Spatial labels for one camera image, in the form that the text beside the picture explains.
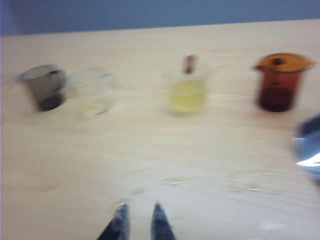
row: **yellow liquid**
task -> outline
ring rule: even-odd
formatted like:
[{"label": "yellow liquid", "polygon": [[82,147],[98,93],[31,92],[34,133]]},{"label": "yellow liquid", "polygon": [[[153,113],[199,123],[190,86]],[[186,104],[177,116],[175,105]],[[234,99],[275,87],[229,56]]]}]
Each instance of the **yellow liquid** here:
[{"label": "yellow liquid", "polygon": [[206,101],[204,81],[186,78],[171,87],[170,107],[177,113],[189,113],[201,108]]},{"label": "yellow liquid", "polygon": [[81,114],[85,118],[92,118],[100,114],[103,114],[109,109],[109,107],[110,106],[108,102],[105,99],[101,98],[101,99],[94,100],[91,103],[84,106],[81,109]]}]

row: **wooden table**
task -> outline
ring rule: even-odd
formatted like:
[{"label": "wooden table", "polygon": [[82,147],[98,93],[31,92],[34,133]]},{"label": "wooden table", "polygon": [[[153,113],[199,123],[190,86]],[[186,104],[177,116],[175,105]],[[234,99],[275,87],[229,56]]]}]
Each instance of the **wooden table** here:
[{"label": "wooden table", "polygon": [[[317,240],[320,192],[296,166],[301,121],[319,113],[320,68],[291,111],[255,105],[268,54],[320,62],[320,20],[2,37],[1,213],[4,240],[95,240],[130,203],[132,240],[149,240],[154,203],[178,240]],[[214,70],[206,108],[166,110],[161,73],[189,54]],[[68,102],[37,112],[13,82],[47,63],[117,76],[113,108],[79,119]]]}]

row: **dark liquid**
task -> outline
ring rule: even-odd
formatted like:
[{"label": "dark liquid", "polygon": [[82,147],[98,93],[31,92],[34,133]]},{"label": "dark liquid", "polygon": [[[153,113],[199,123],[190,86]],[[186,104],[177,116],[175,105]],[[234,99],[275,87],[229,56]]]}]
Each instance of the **dark liquid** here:
[{"label": "dark liquid", "polygon": [[59,107],[65,98],[61,94],[56,94],[38,102],[41,111],[48,111]]},{"label": "dark liquid", "polygon": [[272,112],[284,112],[292,106],[293,97],[291,90],[269,87],[262,90],[259,105]]}]

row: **beaker with yellow liquid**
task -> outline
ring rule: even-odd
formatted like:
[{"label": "beaker with yellow liquid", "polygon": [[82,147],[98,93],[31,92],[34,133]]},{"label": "beaker with yellow liquid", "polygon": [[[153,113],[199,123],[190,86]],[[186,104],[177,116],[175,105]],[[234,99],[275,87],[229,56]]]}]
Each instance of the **beaker with yellow liquid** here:
[{"label": "beaker with yellow liquid", "polygon": [[169,108],[175,113],[191,113],[201,109],[207,101],[207,67],[198,65],[194,56],[167,73],[170,80]]}]

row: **blue object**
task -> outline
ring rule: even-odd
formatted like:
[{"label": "blue object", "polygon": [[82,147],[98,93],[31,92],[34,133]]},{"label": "blue object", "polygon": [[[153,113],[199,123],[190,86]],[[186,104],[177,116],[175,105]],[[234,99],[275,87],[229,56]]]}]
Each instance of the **blue object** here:
[{"label": "blue object", "polygon": [[151,240],[176,240],[160,203],[156,203],[151,222]]},{"label": "blue object", "polygon": [[129,206],[123,203],[118,206],[113,219],[97,240],[128,240],[129,230]]},{"label": "blue object", "polygon": [[296,164],[320,183],[320,115],[301,125],[297,149],[299,161]]}]

